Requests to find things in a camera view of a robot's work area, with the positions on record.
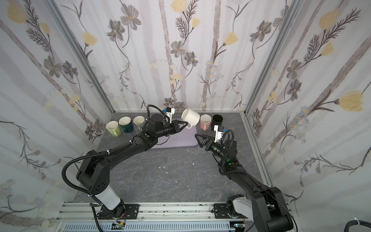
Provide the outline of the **black ceramic mug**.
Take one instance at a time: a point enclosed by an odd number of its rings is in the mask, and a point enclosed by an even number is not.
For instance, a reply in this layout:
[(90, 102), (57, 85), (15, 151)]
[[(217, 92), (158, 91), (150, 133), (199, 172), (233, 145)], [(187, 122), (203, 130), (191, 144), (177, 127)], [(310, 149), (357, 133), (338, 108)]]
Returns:
[(223, 117), (219, 114), (213, 115), (211, 122), (211, 130), (214, 130), (215, 125), (221, 126), (223, 122)]

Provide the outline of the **pink ceramic mug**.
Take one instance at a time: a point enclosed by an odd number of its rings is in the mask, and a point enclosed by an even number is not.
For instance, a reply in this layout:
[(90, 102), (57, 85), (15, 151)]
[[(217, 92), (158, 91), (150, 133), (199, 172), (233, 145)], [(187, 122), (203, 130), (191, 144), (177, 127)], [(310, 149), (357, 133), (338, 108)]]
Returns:
[(212, 122), (212, 117), (208, 114), (201, 115), (200, 117), (200, 129), (203, 131), (209, 130)]

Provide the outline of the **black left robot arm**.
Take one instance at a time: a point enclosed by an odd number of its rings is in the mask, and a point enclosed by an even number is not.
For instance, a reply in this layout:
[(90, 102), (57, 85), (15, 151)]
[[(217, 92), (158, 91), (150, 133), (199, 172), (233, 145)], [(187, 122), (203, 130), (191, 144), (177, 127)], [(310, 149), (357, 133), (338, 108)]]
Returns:
[(142, 131), (128, 143), (105, 152), (87, 155), (79, 168), (76, 179), (97, 203), (102, 204), (103, 211), (110, 218), (122, 218), (127, 210), (124, 201), (110, 186), (111, 170), (132, 156), (148, 151), (158, 143), (159, 138), (177, 134), (187, 125), (186, 121), (174, 119), (167, 122), (164, 116), (154, 114), (147, 120)]

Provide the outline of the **grey ceramic mug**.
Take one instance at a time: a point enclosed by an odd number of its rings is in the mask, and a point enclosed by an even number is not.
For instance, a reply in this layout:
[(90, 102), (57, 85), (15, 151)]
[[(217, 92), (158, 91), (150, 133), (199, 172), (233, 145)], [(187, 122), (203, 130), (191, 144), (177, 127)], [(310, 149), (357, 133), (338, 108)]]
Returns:
[(144, 124), (146, 122), (146, 118), (143, 117), (143, 116), (136, 116), (134, 119), (133, 119), (133, 123), (134, 125), (136, 126), (136, 128), (141, 131), (142, 128), (144, 127)]

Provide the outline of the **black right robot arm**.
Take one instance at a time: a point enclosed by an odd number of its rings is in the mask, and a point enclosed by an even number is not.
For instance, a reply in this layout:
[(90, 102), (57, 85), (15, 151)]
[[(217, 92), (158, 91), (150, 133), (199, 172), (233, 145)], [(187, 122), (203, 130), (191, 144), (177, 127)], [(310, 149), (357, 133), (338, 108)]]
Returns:
[(220, 158), (219, 173), (241, 187), (243, 196), (228, 200), (231, 214), (240, 214), (251, 219), (259, 232), (287, 232), (298, 230), (297, 223), (280, 189), (262, 184), (251, 176), (237, 159), (237, 142), (233, 137), (215, 142), (208, 135), (195, 134), (201, 148)]

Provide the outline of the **dark green ceramic mug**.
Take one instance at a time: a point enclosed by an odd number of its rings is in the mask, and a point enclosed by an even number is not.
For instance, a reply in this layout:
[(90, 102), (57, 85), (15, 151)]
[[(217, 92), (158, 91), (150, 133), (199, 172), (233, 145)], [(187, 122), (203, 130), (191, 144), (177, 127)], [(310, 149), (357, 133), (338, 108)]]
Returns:
[(134, 131), (134, 126), (130, 117), (128, 116), (122, 117), (118, 121), (118, 123), (121, 126), (124, 133), (132, 133)]

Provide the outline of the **white ceramic mug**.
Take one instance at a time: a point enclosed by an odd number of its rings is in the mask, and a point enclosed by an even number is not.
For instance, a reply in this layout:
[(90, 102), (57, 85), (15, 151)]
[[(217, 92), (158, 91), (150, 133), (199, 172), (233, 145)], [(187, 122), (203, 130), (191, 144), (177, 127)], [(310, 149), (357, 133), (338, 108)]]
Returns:
[(186, 126), (187, 129), (191, 129), (192, 127), (196, 126), (199, 121), (200, 121), (200, 114), (191, 110), (191, 109), (186, 109), (182, 115), (181, 115), (181, 119), (182, 121), (185, 121), (188, 123), (188, 125)]

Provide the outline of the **light green ceramic mug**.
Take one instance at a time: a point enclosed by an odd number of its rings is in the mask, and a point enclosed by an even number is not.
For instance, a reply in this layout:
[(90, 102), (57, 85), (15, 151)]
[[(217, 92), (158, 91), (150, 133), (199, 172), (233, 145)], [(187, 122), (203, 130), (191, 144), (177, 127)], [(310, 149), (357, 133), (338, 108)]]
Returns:
[(117, 121), (110, 121), (106, 124), (106, 129), (108, 132), (114, 136), (114, 137), (120, 137), (122, 132), (121, 132), (121, 127)]

